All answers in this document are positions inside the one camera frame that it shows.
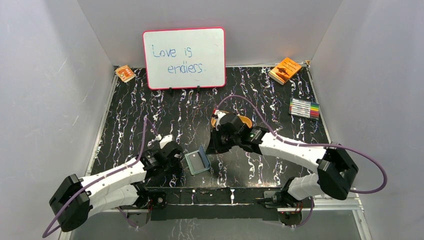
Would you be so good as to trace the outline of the orange oval tray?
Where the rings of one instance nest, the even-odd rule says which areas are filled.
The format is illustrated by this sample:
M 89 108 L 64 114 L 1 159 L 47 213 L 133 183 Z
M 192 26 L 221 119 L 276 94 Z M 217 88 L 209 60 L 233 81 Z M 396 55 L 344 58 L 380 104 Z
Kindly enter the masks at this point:
M 242 115 L 237 115 L 238 117 L 239 117 L 239 119 L 244 123 L 244 124 L 246 124 L 249 128 L 252 128 L 253 127 L 253 123 L 252 123 L 252 121 L 248 118 L 248 117 L 246 117 L 246 116 L 242 116 Z M 210 120 L 210 124 L 211 124 L 211 126 L 213 127 L 213 128 L 215 128 L 216 127 L 216 125 L 217 125 L 217 120 L 216 119 L 213 119 L 213 118 L 211 118 L 211 120 Z

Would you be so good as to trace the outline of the mint green card holder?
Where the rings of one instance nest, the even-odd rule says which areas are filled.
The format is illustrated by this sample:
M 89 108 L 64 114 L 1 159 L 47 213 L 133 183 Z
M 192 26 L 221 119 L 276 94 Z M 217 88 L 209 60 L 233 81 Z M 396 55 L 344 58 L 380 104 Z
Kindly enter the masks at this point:
M 211 168 L 210 160 L 202 145 L 198 150 L 185 154 L 185 160 L 192 176 L 206 172 Z

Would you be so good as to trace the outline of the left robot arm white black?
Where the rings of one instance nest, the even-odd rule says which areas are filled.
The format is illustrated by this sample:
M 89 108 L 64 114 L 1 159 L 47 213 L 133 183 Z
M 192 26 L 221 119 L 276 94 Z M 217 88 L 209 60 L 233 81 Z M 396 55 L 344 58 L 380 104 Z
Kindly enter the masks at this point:
M 143 182 L 179 168 L 182 155 L 183 148 L 171 140 L 96 175 L 67 176 L 49 200 L 55 222 L 63 232 L 70 232 L 93 215 L 121 206 L 163 208 L 166 194 L 149 191 Z

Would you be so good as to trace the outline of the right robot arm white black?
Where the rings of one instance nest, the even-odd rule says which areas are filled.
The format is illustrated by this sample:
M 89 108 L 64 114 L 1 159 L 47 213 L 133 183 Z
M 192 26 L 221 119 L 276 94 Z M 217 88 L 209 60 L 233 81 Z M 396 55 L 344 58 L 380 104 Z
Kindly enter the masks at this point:
M 291 141 L 265 127 L 249 126 L 240 116 L 221 110 L 215 110 L 211 120 L 213 125 L 206 154 L 223 154 L 237 146 L 247 153 L 280 158 L 312 171 L 303 177 L 290 178 L 281 192 L 265 197 L 264 204 L 295 207 L 302 200 L 317 195 L 336 200 L 348 197 L 359 169 L 346 150 Z

